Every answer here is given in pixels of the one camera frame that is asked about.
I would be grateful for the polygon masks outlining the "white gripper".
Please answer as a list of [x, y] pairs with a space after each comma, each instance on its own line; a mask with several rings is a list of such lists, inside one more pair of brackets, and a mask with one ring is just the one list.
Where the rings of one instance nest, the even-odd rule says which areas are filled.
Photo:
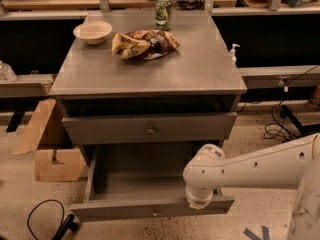
[[212, 189], [195, 189], [189, 185], [185, 187], [185, 193], [190, 207], [196, 210], [207, 207], [213, 197]]

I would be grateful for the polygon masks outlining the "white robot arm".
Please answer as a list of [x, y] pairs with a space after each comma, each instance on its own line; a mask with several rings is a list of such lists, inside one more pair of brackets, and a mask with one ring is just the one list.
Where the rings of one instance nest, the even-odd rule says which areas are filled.
[[194, 209], [208, 206], [217, 188], [295, 189], [287, 240], [320, 240], [319, 134], [233, 158], [205, 144], [185, 166], [183, 179]]

